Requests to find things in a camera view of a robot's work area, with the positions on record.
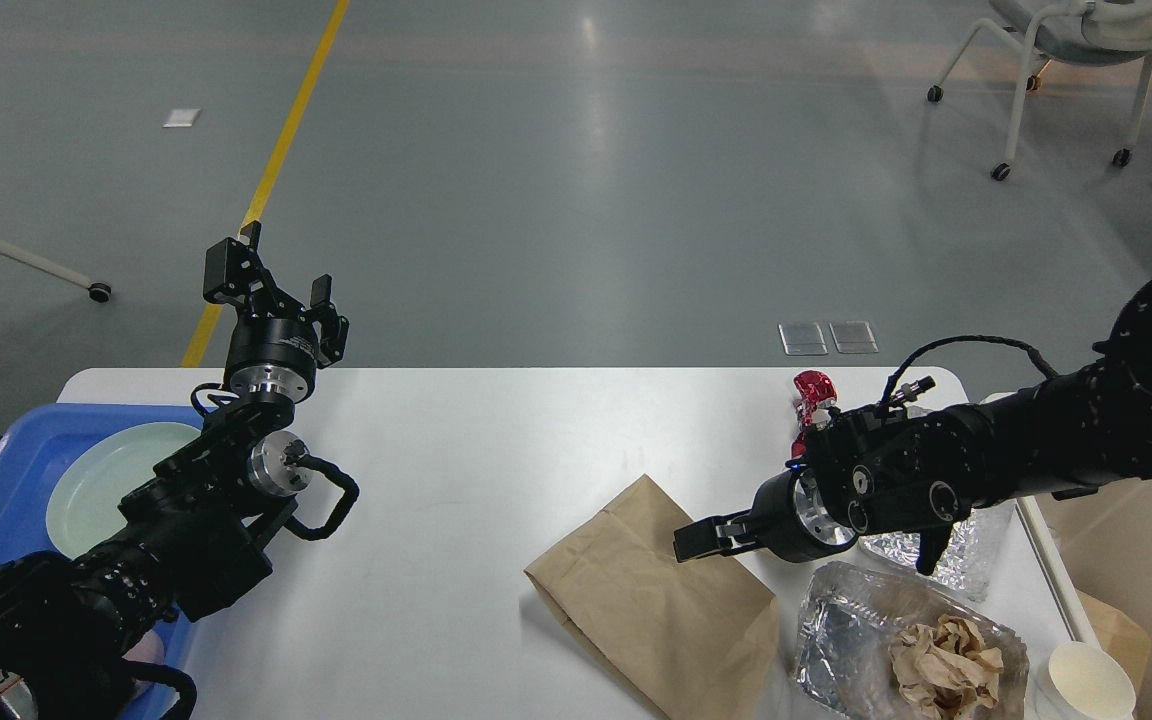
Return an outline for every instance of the white plate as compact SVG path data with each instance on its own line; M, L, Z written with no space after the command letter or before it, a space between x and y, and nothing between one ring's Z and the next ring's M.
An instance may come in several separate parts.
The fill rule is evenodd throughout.
M154 479L154 463L198 437L183 423L146 423L103 439L60 475L47 501L47 537L70 560L123 529L123 495Z

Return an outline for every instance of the red candy wrapper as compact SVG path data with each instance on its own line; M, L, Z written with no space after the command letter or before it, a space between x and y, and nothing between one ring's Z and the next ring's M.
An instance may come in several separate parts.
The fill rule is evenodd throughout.
M799 437L794 438L790 457L799 457L806 452L803 435L808 429L829 419L829 407L838 404L838 391L833 381L819 370L804 370L794 377L794 412L799 418Z

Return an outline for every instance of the blue tray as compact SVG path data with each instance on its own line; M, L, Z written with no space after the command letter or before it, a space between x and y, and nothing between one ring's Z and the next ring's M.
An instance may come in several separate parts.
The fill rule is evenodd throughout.
M29 552L56 550L47 538L47 501L78 455L120 430L160 420L202 427L200 416L189 407L55 404L20 416L0 441L0 564ZM146 468L145 479L152 477ZM182 615L154 630L162 638L166 664L179 667L192 626ZM151 685L120 720L157 720L173 702L172 689Z

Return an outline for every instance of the black cable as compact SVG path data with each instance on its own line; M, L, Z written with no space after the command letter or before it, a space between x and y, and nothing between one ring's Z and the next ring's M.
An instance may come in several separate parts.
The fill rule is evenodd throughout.
M220 382L203 382L200 386L194 388L189 392L189 406L194 407L194 411L200 416L200 418L206 418L207 409L198 402L198 393L205 389L220 389Z
M886 407L890 403L892 392L896 391L896 382L900 382L901 376L905 373L905 370L908 370L915 361L923 355L935 350L938 347L943 347L955 342L988 342L993 344L1016 347L1025 351L1025 355L1029 356L1030 363L1033 363L1034 367L1038 367L1038 372L1043 373L1043 377L1047 378L1048 381L1049 379L1060 376L1060 373L1058 373L1056 370L1052 367L1052 365L1048 364L1043 357L1043 353L1038 353L1038 348L1029 344L1029 342L1020 342L1018 340L1011 340L1010 338L992 336L992 334L956 334L954 338L941 338L941 340L929 342L927 344L919 347L918 350L910 353L909 357L905 357L904 363L901 363L900 366L896 367L896 372L892 373L890 378L887 378L887 387L882 388L882 397L879 397L878 406Z
M349 475L344 473L344 470L335 467L332 462L323 460L321 457L316 457L312 455L302 455L301 457L288 462L288 465L297 465L300 468L305 468L306 470L316 470L323 473L323 477L328 479L328 483L334 484L340 491L344 492L344 495L338 500L335 507L328 515L328 521L323 524L321 528L306 528L305 523L301 523L300 520L288 518L287 523L283 524L285 528L291 530L293 536L301 539L306 539L308 541L314 541L314 539L323 539L334 533L340 523L344 523L344 516L349 514L353 503L358 500L358 483L356 483Z
M198 386L198 387L194 388L194 391L189 392L189 406L194 407L194 411L196 414L198 414L198 416L200 416L200 418L206 418L206 416L211 414L211 411L207 410L206 407L202 406L200 401L198 401L198 393L200 393L200 392L203 392L205 389L219 389L219 391L222 391L225 393L225 395L215 395L215 393L211 393L211 395L207 395L207 400L211 401L212 404L218 406L218 407L219 406L228 406L236 397L236 396L233 395L232 392L228 392L227 389L225 389L223 387L221 387L220 382L203 382L203 384L200 384L200 386Z
M172 707L168 707L168 711L164 712L160 720L189 720L189 715L194 713L194 706L198 702L198 688L194 684L191 676L168 665L153 665L152 662L134 660L120 662L132 679L166 685L177 692L179 699Z

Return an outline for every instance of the white table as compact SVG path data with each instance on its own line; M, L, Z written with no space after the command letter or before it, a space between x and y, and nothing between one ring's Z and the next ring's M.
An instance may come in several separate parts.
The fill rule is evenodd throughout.
M843 407L876 400L888 372L828 369ZM273 577L202 621L185 662L200 691L196 717L653 717L567 637L522 569L641 473L696 518L749 507L786 460L795 373L325 370L291 429L355 475L362 499L325 541L281 533ZM937 388L920 406L967 400L947 370L910 373L924 374ZM70 379L60 401L183 406L196 384L219 379L96 369ZM326 483L303 493L308 524L332 501ZM763 552L741 561L781 601L781 657L759 717L832 717L786 673L814 564ZM1070 638L1021 523L980 611L1014 628L1036 660Z

